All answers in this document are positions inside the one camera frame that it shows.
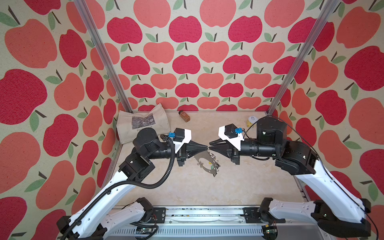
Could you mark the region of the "metal key organizer plate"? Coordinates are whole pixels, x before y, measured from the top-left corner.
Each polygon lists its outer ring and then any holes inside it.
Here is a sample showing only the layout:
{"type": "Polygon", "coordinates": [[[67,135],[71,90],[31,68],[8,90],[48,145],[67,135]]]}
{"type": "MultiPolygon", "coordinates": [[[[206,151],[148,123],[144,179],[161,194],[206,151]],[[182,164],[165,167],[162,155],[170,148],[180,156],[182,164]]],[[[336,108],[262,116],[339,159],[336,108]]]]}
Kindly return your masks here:
{"type": "Polygon", "coordinates": [[[198,162],[198,166],[202,170],[211,174],[213,177],[217,176],[221,165],[213,153],[211,153],[209,150],[203,151],[195,155],[195,159],[198,162]]]}

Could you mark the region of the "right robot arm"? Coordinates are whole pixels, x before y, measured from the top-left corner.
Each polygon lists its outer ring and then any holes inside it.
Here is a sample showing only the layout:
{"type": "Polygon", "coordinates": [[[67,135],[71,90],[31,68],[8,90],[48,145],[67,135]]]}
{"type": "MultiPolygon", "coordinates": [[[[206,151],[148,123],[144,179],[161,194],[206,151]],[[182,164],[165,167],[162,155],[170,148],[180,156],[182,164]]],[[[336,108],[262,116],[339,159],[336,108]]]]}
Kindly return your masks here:
{"type": "Polygon", "coordinates": [[[219,139],[209,149],[238,165],[241,156],[259,161],[271,158],[275,165],[309,186],[318,201],[293,203],[264,198],[256,214],[264,223],[297,220],[317,225],[338,238],[371,235],[371,203],[348,191],[323,165],[309,145],[287,139],[287,124],[274,116],[259,119],[257,137],[245,139],[242,129],[230,124],[219,128],[219,139]]]}

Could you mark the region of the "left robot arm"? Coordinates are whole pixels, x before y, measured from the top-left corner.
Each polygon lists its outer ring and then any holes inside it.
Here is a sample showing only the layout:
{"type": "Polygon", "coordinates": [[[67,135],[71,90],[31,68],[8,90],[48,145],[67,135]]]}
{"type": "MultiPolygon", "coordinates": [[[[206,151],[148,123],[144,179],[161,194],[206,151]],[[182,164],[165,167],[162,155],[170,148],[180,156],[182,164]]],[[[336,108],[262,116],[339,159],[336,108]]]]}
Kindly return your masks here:
{"type": "Polygon", "coordinates": [[[149,221],[154,208],[146,198],[139,198],[113,214],[111,210],[135,187],[147,190],[160,187],[169,177],[175,161],[183,165],[186,159],[208,150],[206,145],[192,141],[190,130],[179,128],[162,135],[153,128],[141,129],[133,145],[132,152],[101,192],[72,216],[58,220],[63,240],[105,240],[126,225],[149,221]],[[169,165],[160,180],[144,184],[143,180],[155,168],[152,159],[168,159],[169,165]]]}

